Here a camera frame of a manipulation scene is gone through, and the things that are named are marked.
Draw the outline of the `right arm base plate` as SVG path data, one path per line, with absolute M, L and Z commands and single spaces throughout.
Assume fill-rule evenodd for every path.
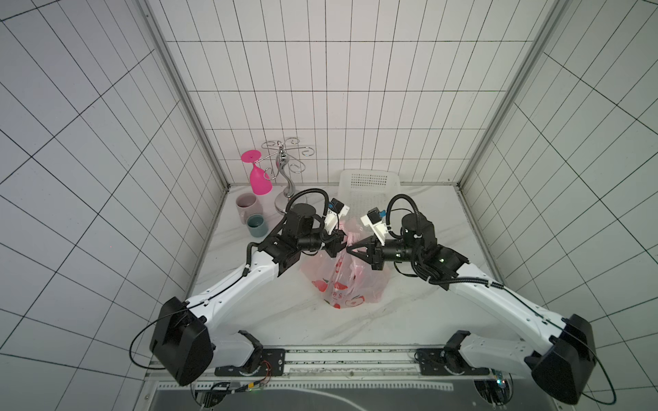
M 473 368 L 461 358 L 445 354 L 442 348 L 417 349 L 414 360 L 420 368 L 420 374 L 428 377 L 479 377 L 489 376 L 488 368 Z

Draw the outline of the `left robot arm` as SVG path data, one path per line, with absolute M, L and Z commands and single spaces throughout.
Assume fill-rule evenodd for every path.
M 349 207 L 321 188 L 294 195 L 284 216 L 261 240 L 246 248 L 246 260 L 226 278 L 182 301 L 169 299 L 152 322 L 149 349 L 181 386 L 209 368 L 236 368 L 253 375 L 263 361 L 262 343 L 249 332 L 223 332 L 220 325 L 240 301 L 296 265 L 303 253 L 324 251 L 335 257 L 346 247 L 339 228 Z

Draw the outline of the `pink plastic bag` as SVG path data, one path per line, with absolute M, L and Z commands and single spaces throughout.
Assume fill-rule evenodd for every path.
M 391 278 L 391 271 L 376 271 L 345 250 L 335 258 L 326 252 L 308 257 L 301 272 L 320 291 L 330 306 L 355 308 L 364 303 L 378 303 Z

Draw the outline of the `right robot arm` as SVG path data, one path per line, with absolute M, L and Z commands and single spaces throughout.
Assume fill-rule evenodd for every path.
M 542 308 L 438 243 L 434 224 L 409 195 L 395 195 L 386 210 L 375 207 L 361 222 L 373 234 L 349 246 L 350 255 L 377 271 L 387 262 L 408 263 L 412 278 L 462 296 L 516 332 L 515 341 L 455 332 L 437 361 L 450 374 L 486 368 L 530 378 L 565 404 L 585 397 L 591 374 L 603 367 L 588 320 Z

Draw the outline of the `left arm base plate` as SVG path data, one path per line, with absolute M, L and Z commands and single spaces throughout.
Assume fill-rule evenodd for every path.
M 263 378 L 279 377 L 284 373 L 285 349 L 257 349 L 243 366 L 216 368 L 217 377 Z

